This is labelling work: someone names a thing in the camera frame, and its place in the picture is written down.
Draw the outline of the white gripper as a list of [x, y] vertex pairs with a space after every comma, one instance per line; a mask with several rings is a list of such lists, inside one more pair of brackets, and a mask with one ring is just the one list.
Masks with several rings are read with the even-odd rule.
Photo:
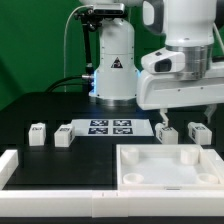
[[151, 75], [143, 71], [137, 85], [137, 104], [142, 110], [160, 109], [164, 127], [169, 126], [167, 108], [208, 105], [207, 122], [224, 103], [224, 69], [209, 70], [199, 80], [179, 81], [175, 74]]

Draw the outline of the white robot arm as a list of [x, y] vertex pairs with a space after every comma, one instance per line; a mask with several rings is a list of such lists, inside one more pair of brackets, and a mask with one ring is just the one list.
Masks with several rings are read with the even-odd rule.
[[[137, 99], [143, 110], [204, 105], [210, 117], [224, 103], [224, 62], [212, 60], [224, 0], [80, 0], [89, 25], [100, 29], [100, 65], [91, 96], [110, 104]], [[142, 8], [143, 24], [165, 36], [164, 47], [134, 67], [134, 30], [122, 19], [127, 7]]]

